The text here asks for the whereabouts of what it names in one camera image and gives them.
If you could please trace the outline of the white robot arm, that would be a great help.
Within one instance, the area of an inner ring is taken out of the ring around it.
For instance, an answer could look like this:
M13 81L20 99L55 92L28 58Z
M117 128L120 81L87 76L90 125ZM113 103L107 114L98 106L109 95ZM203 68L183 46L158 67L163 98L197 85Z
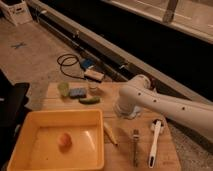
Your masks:
M120 87L114 110L119 117L133 119L138 114L137 107L156 111L213 143L213 105L154 92L148 77L136 75Z

